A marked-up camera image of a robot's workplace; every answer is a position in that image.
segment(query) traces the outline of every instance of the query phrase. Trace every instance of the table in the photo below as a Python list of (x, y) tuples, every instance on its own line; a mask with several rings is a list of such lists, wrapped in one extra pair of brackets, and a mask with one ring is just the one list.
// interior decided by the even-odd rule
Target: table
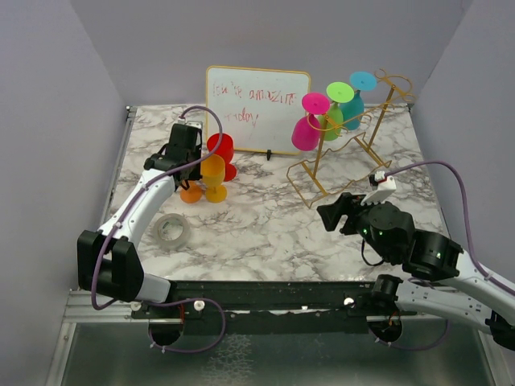
[[(111, 206), (113, 214), (132, 191), (143, 170), (145, 159), (167, 143), (171, 125), (186, 105), (144, 106), (138, 108), (130, 134), (120, 177)], [(379, 112), (365, 128), (373, 129)], [(204, 121), (204, 112), (188, 114), (187, 119)], [(344, 143), (348, 137), (339, 138)], [(375, 149), (392, 168), (422, 160), (407, 107), (386, 113), (375, 139)], [(315, 151), (302, 157), (314, 158)], [(183, 203), (178, 194), (169, 198), (138, 247), (143, 268), (148, 273), (172, 280), (243, 281), (363, 281), (375, 280), (380, 273), (405, 276), (400, 267), (371, 268), (361, 260), (359, 236), (325, 232), (315, 210), (308, 209), (286, 179), (286, 169), (301, 156), (239, 153), (233, 164), (238, 176), (226, 183), (229, 194), (223, 203), (202, 199)], [(320, 163), (319, 174), (331, 173), (342, 179), (362, 176), (372, 170), (368, 155), (356, 143)], [(414, 215), (416, 226), (444, 232), (439, 207), (424, 169), (396, 176), (398, 191), (391, 201)], [(363, 182), (356, 193), (368, 192)], [(336, 196), (320, 200), (329, 203)], [(152, 239), (154, 222), (167, 213), (184, 215), (192, 226), (192, 237), (173, 253), (161, 249)], [(376, 261), (373, 251), (367, 258)]]

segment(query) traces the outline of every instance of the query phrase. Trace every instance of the whiteboard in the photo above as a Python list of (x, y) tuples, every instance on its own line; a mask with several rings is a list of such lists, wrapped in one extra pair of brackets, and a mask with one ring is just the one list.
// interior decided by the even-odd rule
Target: whiteboard
[[(301, 100), (310, 84), (306, 72), (212, 66), (206, 71), (206, 105), (233, 138), (235, 150), (298, 154), (291, 134), (305, 115)], [(217, 132), (208, 114), (206, 140)]]

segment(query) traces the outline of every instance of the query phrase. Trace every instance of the gold metal rack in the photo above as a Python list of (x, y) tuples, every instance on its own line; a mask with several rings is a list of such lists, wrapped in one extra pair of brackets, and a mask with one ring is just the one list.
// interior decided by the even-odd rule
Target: gold metal rack
[[(324, 119), (324, 121), (322, 123), (322, 127), (319, 129), (319, 131), (321, 131), (322, 133), (320, 135), (319, 149), (317, 151), (316, 158), (314, 160), (312, 160), (312, 161), (310, 161), (308, 159), (304, 159), (304, 160), (302, 160), (300, 162), (297, 162), (297, 163), (291, 165), (288, 168), (287, 172), (286, 172), (286, 177), (288, 178), (288, 181), (290, 181), (291, 185), (293, 186), (295, 191), (297, 191), (297, 193), (299, 194), (300, 198), (302, 199), (302, 201), (306, 204), (306, 206), (308, 208), (311, 208), (313, 203), (315, 203), (315, 202), (317, 202), (317, 201), (319, 201), (319, 200), (321, 200), (321, 199), (323, 199), (323, 198), (325, 198), (325, 197), (327, 197), (329, 195), (338, 195), (339, 193), (345, 191), (348, 187), (350, 187), (354, 183), (360, 182), (360, 181), (368, 178), (368, 176), (371, 173), (373, 173), (375, 170), (379, 169), (380, 167), (382, 167), (382, 166), (383, 167), (390, 167), (390, 165), (392, 163), (391, 160), (385, 162), (385, 161), (383, 161), (381, 159), (379, 154), (372, 148), (373, 141), (374, 141), (375, 137), (377, 136), (377, 132), (379, 130), (381, 122), (382, 122), (382, 120), (383, 120), (383, 118), (385, 116), (385, 113), (388, 110), (388, 108), (391, 105), (393, 105), (395, 102), (398, 103), (400, 101), (403, 101), (403, 102), (409, 103), (409, 104), (414, 103), (416, 98), (411, 93), (411, 90), (413, 89), (413, 84), (411, 83), (411, 80), (409, 80), (405, 76), (402, 76), (402, 75), (389, 75), (382, 68), (380, 68), (378, 71), (375, 71), (374, 75), (377, 78), (378, 84), (381, 83), (381, 82), (384, 82), (385, 84), (389, 85), (389, 93), (388, 93), (388, 96), (386, 97), (385, 101), (383, 103), (381, 103), (380, 105), (373, 106), (372, 108), (365, 110), (362, 114), (358, 115), (357, 117), (352, 117), (352, 118), (348, 119), (347, 121), (344, 121), (341, 125), (334, 125), (334, 122), (332, 122), (332, 120), (329, 118), (329, 116), (327, 116), (327, 115), (324, 116), (325, 119)], [(400, 88), (397, 84), (395, 84), (393, 82), (393, 79), (395, 79), (395, 78), (405, 80), (409, 84), (409, 88), (407, 90), (403, 90), (402, 88)], [(347, 142), (345, 142), (345, 144), (343, 146), (341, 146), (339, 149), (333, 150), (333, 149), (329, 148), (329, 149), (325, 150), (324, 152), (322, 152), (323, 142), (324, 142), (324, 138), (325, 138), (325, 133), (327, 131), (333, 130), (333, 129), (336, 130), (336, 129), (341, 127), (343, 129), (345, 129), (345, 133), (351, 133), (351, 131), (348, 130), (345, 127), (345, 124), (347, 122), (350, 122), (350, 121), (352, 121), (354, 119), (358, 119), (360, 121), (360, 123), (364, 123), (363, 119), (365, 117), (367, 117), (369, 119), (369, 122), (371, 122), (372, 121), (372, 117), (371, 117), (370, 113), (372, 111), (377, 110), (377, 109), (381, 109), (381, 114), (379, 115), (379, 118), (377, 119), (377, 123), (376, 123), (376, 125), (375, 125), (375, 127), (373, 129), (372, 135), (370, 136), (370, 139), (368, 141), (365, 139), (367, 132), (362, 132), (362, 133), (359, 133), (359, 134), (354, 135), (353, 137), (349, 138), (349, 140)], [(331, 123), (331, 128), (330, 129), (327, 129), (328, 123)], [(319, 170), (320, 160), (322, 158), (324, 158), (328, 153), (338, 153), (338, 152), (340, 152), (341, 150), (343, 150), (352, 141), (357, 142), (360, 145), (361, 149), (364, 150), (365, 153), (369, 155), (369, 157), (377, 164), (377, 166), (375, 166), (372, 170), (370, 170), (362, 178), (350, 179), (348, 181), (348, 183), (346, 183), (344, 186), (337, 187), (336, 189), (333, 189), (333, 190), (324, 188), (322, 183), (316, 178), (316, 174), (317, 174), (317, 172)], [(313, 169), (311, 169), (308, 166), (309, 164), (314, 164)], [(296, 166), (298, 166), (298, 165), (301, 165), (303, 167), (303, 169), (306, 171), (307, 175), (309, 175), (309, 177), (311, 178), (313, 183), (319, 189), (319, 193), (316, 194), (313, 199), (307, 199), (305, 197), (305, 195), (303, 195), (303, 193), (301, 192), (301, 189), (298, 186), (298, 184), (295, 184), (295, 181), (290, 176), (290, 171), (293, 168), (295, 168)]]

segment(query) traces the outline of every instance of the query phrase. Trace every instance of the yellow wine glass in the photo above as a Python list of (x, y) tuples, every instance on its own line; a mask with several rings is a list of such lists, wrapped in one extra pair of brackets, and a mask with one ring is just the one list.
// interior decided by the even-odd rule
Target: yellow wine glass
[(200, 164), (202, 182), (207, 187), (206, 199), (210, 203), (221, 203), (227, 198), (227, 189), (222, 186), (225, 177), (225, 161), (217, 154), (205, 159)]

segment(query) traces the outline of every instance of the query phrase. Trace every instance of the black cable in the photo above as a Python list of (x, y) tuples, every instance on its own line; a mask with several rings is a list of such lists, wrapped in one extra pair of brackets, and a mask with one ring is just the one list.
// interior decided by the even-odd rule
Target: black cable
[(385, 259), (382, 259), (378, 263), (371, 264), (367, 261), (367, 259), (365, 259), (365, 240), (361, 241), (361, 258), (369, 267), (378, 267), (379, 265), (382, 265), (385, 262)]

